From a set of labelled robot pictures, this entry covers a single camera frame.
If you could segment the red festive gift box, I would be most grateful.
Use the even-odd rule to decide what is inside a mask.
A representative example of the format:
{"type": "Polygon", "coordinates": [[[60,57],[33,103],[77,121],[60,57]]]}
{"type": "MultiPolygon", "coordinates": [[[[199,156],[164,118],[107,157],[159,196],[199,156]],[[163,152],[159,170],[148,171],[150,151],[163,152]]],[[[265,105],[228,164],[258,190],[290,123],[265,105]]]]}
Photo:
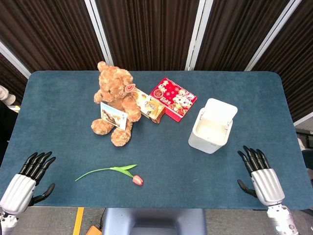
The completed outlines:
{"type": "Polygon", "coordinates": [[[176,122],[182,120],[198,98],[167,77],[160,81],[150,95],[165,106],[166,115],[176,122]]]}

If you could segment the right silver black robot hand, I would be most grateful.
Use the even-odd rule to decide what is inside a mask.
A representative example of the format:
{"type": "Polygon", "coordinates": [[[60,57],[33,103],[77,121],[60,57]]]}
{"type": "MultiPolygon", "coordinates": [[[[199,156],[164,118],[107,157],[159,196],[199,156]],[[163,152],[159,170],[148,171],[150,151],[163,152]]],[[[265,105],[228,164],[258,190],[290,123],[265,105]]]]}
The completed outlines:
{"type": "Polygon", "coordinates": [[[238,155],[248,171],[254,188],[248,188],[242,180],[238,179],[239,187],[246,194],[249,194],[265,206],[276,206],[282,203],[285,194],[280,181],[273,168],[271,168],[267,157],[260,149],[252,149],[243,146],[244,152],[238,151],[238,155]]]}

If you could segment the blue table mat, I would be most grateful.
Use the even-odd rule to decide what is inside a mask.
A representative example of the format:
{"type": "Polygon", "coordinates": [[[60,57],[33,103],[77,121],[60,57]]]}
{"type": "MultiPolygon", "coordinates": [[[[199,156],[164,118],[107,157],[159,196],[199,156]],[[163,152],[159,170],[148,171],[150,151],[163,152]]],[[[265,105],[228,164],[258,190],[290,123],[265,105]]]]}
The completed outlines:
{"type": "Polygon", "coordinates": [[[244,193],[253,186],[238,155],[243,146],[262,150],[274,168],[292,210],[313,206],[313,187],[304,164],[282,81],[269,71],[134,71],[139,89],[150,93],[165,77],[196,95],[180,122],[163,116],[134,123],[132,137],[116,147],[110,135],[91,129],[100,117],[93,96],[97,71],[36,71],[30,76],[7,151],[0,167],[0,198],[13,176],[34,152],[52,151],[50,165],[35,195],[55,184],[43,206],[115,208],[261,209],[244,193]],[[238,108],[225,146],[213,154],[192,148],[188,139],[209,98],[238,108]],[[94,169],[137,164],[129,170],[144,180],[94,169]]]}

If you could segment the white plastic container lid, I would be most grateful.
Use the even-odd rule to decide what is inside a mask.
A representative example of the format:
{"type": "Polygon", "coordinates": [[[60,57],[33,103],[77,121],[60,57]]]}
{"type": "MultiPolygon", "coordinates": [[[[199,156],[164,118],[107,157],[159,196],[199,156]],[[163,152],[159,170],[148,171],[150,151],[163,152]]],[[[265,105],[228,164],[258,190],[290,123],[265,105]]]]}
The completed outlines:
{"type": "Polygon", "coordinates": [[[230,122],[238,112],[234,105],[210,98],[204,107],[204,117],[221,123],[230,122]]]}

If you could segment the white grey shoe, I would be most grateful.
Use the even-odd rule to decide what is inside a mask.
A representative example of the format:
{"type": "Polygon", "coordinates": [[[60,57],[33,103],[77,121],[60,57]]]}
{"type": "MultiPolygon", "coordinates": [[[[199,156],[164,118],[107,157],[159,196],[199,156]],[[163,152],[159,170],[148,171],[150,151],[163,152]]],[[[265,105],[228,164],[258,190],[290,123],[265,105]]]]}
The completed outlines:
{"type": "Polygon", "coordinates": [[[6,87],[0,85],[0,100],[5,105],[10,106],[16,101],[16,96],[11,94],[6,87]]]}

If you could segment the picture postcard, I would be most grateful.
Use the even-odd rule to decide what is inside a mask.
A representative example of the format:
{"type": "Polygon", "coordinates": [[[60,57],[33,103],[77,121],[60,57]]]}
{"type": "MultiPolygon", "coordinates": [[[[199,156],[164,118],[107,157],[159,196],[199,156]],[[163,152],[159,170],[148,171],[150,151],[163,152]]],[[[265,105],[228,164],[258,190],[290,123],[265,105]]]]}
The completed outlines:
{"type": "Polygon", "coordinates": [[[103,102],[100,103],[101,118],[119,129],[125,130],[128,114],[103,102]]]}

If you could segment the brown teddy bear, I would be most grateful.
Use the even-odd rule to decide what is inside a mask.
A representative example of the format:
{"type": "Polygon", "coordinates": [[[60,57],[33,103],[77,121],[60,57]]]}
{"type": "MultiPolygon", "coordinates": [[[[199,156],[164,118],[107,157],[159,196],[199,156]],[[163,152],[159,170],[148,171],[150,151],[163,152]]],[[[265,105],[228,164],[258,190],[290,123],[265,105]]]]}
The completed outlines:
{"type": "Polygon", "coordinates": [[[115,127],[112,124],[113,117],[104,112],[105,117],[94,120],[91,129],[98,135],[106,135],[112,130],[111,141],[117,146],[124,146],[129,142],[132,134],[132,126],[141,118],[140,107],[137,105],[132,93],[125,91],[126,87],[133,83],[133,76],[125,69],[110,66],[104,61],[97,64],[100,72],[100,89],[94,95],[94,102],[101,102],[112,108],[127,114],[125,129],[115,127]]]}

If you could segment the pink artificial tulip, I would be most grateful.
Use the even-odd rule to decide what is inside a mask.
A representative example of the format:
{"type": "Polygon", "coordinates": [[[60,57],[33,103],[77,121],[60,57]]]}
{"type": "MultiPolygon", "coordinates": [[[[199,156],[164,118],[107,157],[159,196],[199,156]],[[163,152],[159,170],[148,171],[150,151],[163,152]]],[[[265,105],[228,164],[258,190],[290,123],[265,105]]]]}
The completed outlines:
{"type": "Polygon", "coordinates": [[[132,179],[132,182],[136,184],[137,186],[143,186],[144,185],[144,180],[139,176],[139,175],[133,175],[129,172],[130,169],[136,167],[137,164],[131,164],[131,165],[125,165],[125,166],[112,166],[108,168],[100,168],[100,169],[94,169],[89,172],[84,173],[83,175],[79,176],[76,178],[74,181],[77,182],[84,178],[87,175],[90,175],[92,173],[100,172],[100,171],[115,171],[122,173],[132,179]]]}

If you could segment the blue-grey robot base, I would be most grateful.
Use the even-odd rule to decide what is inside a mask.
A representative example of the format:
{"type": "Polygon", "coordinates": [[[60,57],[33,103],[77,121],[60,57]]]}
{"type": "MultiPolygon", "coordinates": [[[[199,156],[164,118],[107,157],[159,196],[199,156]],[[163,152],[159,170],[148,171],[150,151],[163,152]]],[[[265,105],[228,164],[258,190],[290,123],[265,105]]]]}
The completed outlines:
{"type": "Polygon", "coordinates": [[[102,235],[207,235],[203,209],[108,208],[102,235]]]}

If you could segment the white plastic bin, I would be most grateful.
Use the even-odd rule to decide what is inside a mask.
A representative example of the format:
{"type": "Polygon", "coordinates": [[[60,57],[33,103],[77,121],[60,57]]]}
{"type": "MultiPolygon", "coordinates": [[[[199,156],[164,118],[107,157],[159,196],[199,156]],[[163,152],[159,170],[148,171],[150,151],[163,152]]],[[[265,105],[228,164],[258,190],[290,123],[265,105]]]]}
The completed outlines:
{"type": "Polygon", "coordinates": [[[208,110],[205,107],[200,109],[188,143],[197,150],[213,154],[226,145],[233,120],[223,125],[218,121],[209,119],[206,115],[207,113],[208,110]]]}

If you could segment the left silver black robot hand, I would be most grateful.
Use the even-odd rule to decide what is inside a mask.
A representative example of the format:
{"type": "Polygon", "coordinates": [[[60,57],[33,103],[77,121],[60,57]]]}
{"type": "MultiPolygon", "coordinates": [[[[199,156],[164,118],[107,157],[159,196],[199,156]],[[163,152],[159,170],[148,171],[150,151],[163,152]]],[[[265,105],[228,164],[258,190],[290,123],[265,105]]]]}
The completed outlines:
{"type": "Polygon", "coordinates": [[[40,154],[35,152],[27,158],[19,173],[12,178],[0,200],[0,207],[5,214],[19,215],[28,207],[45,200],[53,192],[54,183],[43,194],[33,195],[46,170],[56,159],[51,155],[51,151],[40,154]]]}

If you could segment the yellow snack box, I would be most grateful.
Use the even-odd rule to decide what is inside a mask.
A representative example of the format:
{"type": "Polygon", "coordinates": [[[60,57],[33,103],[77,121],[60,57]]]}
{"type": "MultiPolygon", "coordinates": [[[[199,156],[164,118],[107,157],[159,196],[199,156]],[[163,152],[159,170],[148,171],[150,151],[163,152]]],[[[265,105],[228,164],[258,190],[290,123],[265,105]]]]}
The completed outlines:
{"type": "Polygon", "coordinates": [[[154,97],[135,88],[132,95],[140,108],[141,113],[152,122],[159,124],[165,113],[165,106],[154,97]]]}

